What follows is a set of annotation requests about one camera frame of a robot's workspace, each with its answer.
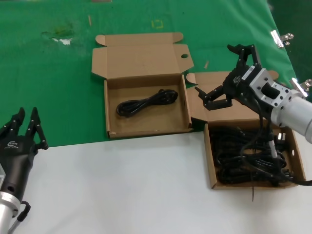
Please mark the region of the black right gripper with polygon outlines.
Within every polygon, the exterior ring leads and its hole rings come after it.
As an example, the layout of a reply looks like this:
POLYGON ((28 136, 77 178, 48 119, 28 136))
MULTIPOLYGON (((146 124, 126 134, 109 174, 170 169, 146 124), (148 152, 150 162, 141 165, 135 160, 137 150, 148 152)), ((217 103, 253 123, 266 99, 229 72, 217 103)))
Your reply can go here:
POLYGON ((235 99, 265 119, 271 119, 271 106, 260 100, 250 87, 250 83, 262 70, 257 48, 253 44, 248 46, 228 44, 227 48, 238 55, 236 66, 223 81, 223 86, 220 85, 209 93, 195 87, 198 97, 203 101, 203 106, 209 111, 228 108, 232 106, 232 99, 235 99), (247 65, 249 55, 253 59, 253 66, 250 68, 247 65), (225 99, 217 100, 224 94, 225 99))

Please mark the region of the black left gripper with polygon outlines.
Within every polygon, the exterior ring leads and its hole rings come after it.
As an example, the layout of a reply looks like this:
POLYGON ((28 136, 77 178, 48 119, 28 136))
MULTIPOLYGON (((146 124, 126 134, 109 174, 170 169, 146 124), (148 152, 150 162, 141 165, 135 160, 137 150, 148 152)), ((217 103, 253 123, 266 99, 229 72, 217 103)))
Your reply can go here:
POLYGON ((0 190, 17 199, 24 196, 37 149, 48 149, 37 107, 32 110, 25 136, 16 136, 24 117, 25 110, 20 108, 0 129, 0 164, 5 172, 0 190), (39 143, 35 143, 36 134, 39 136, 39 143))

